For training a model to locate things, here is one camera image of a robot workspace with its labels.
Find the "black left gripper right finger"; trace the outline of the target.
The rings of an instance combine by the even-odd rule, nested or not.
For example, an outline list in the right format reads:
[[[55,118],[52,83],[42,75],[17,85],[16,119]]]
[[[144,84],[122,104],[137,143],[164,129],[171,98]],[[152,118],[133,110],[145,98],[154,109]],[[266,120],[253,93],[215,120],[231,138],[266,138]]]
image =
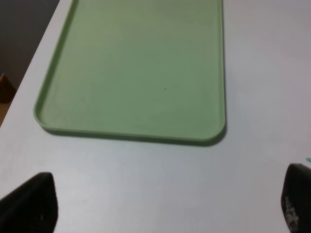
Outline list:
[[[287,168],[281,208],[291,233],[311,231],[311,169],[303,164],[290,164]]]

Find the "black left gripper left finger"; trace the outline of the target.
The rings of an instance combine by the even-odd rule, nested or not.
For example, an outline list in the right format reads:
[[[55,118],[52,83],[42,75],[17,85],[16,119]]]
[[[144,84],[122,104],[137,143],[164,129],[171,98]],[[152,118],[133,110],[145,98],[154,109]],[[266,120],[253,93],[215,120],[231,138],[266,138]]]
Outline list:
[[[40,172],[0,200],[2,233],[52,233],[58,220],[53,175]]]

